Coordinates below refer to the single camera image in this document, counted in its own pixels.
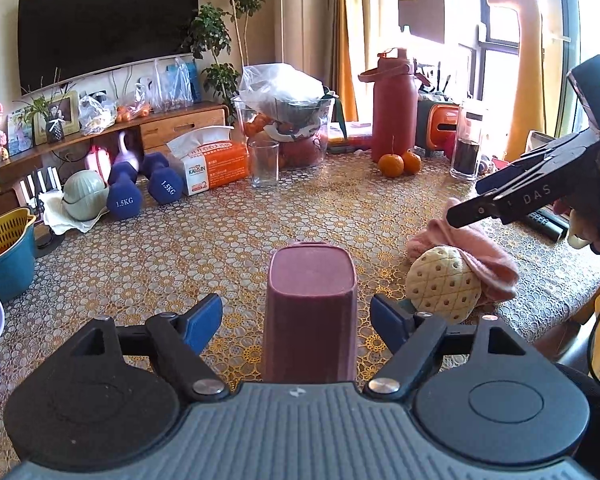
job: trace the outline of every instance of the human hand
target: human hand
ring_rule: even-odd
[[[554,213],[557,215],[568,213],[569,214],[569,232],[590,242],[591,250],[595,254],[600,254],[600,232],[595,222],[592,222],[585,215],[579,213],[576,210],[572,210],[562,200],[558,200],[554,203]]]

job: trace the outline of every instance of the window frame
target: window frame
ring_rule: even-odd
[[[480,37],[480,33],[478,33],[478,49],[477,49],[477,66],[478,66],[478,75],[477,75],[477,83],[478,86],[475,91],[475,96],[477,99],[482,100],[484,96],[484,72],[486,68],[487,56],[486,52],[488,50],[493,50],[496,52],[503,52],[505,54],[513,54],[515,56],[518,55],[519,52],[519,44],[515,41],[506,41],[506,40],[494,40],[491,37],[491,8],[487,3],[487,0],[480,0],[480,19],[486,28],[485,38]]]
[[[560,0],[562,5],[562,30],[569,38],[562,44],[562,87],[558,102],[558,120],[555,125],[555,137],[569,135],[575,131],[578,114],[583,113],[582,106],[578,110],[578,99],[571,85],[567,82],[569,70],[580,64],[580,1]]]

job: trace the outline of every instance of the white cloth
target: white cloth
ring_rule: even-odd
[[[109,212],[107,208],[104,208],[93,220],[80,222],[69,216],[69,213],[64,210],[64,206],[62,205],[63,196],[64,193],[57,189],[40,194],[40,200],[45,205],[45,212],[42,215],[42,219],[57,235],[64,234],[70,229],[78,229],[81,233],[86,233],[96,225],[96,222],[100,220],[100,217],[104,213]]]

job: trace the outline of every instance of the red water bottle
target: red water bottle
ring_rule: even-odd
[[[363,83],[375,83],[371,137],[374,162],[387,153],[401,155],[415,145],[418,110],[415,70],[407,59],[407,51],[397,50],[398,57],[387,57],[388,52],[378,54],[378,68],[358,76]]]

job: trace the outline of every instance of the inflatable giraffe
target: inflatable giraffe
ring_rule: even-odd
[[[515,10],[520,24],[518,87],[504,157],[512,162],[525,152],[529,130],[544,133],[542,17],[538,0],[487,0],[487,3]]]

